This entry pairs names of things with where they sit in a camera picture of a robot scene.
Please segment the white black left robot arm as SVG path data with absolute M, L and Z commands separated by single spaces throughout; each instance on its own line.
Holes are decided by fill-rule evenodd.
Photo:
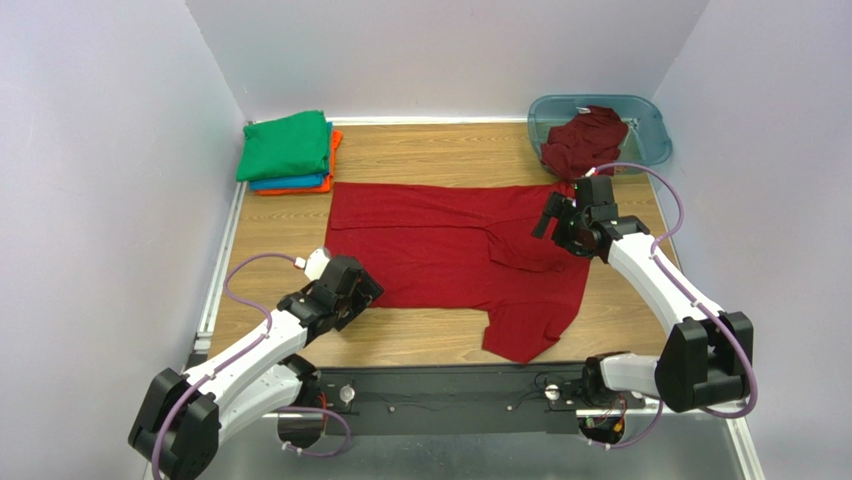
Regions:
M 195 479 L 234 434 L 271 412 L 335 419 L 348 448 L 352 430 L 323 401 L 320 373 L 300 356 L 330 330 L 340 331 L 383 294 L 355 258 L 318 248 L 289 262 L 308 279 L 269 310 L 248 301 L 263 321 L 214 356 L 183 372 L 166 368 L 151 381 L 128 436 L 155 479 Z

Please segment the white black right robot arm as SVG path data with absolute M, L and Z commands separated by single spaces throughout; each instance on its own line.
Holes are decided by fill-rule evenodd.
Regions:
M 660 238 L 638 217 L 620 213 L 610 177 L 590 171 L 574 181 L 570 193 L 551 193 L 532 235 L 609 265 L 649 306 L 667 336 L 658 356 L 590 358 L 589 392 L 638 393 L 678 413 L 722 416 L 720 405 L 735 401 L 743 404 L 736 417 L 755 408 L 751 320 L 701 294 L 661 250 Z

